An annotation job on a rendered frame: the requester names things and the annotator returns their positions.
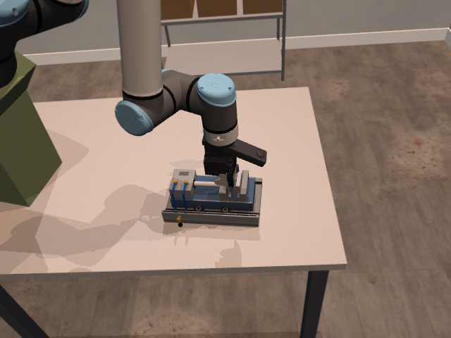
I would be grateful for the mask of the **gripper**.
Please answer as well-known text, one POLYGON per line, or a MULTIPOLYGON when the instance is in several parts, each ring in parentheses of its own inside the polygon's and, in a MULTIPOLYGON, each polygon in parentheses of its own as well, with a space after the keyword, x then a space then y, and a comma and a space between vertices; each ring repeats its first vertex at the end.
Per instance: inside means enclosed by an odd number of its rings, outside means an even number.
POLYGON ((214 183, 220 186, 228 187, 230 193, 235 191, 236 187, 236 157, 226 153, 226 149, 235 142, 226 146, 214 146, 208 143, 203 135, 202 145, 204 145, 204 171, 205 175, 213 175, 219 179, 214 183), (205 145, 208 144, 208 145, 205 145), (215 147, 215 148, 214 148, 215 147))

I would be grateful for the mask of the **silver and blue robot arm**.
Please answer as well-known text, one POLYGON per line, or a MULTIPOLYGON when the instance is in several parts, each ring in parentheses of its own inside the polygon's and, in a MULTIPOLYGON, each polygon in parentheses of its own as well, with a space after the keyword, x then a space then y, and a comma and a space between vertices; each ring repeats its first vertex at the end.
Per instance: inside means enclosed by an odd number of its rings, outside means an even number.
MULTIPOLYGON (((267 152, 238 139, 237 94, 220 73, 196 77, 161 66, 161 0, 116 0, 123 100, 115 107, 119 125, 143 136, 179 110, 202 117, 205 140, 235 142, 225 152, 263 167, 267 152)), ((72 23, 89 0, 0 0, 0 88, 17 70, 19 40, 72 23)))

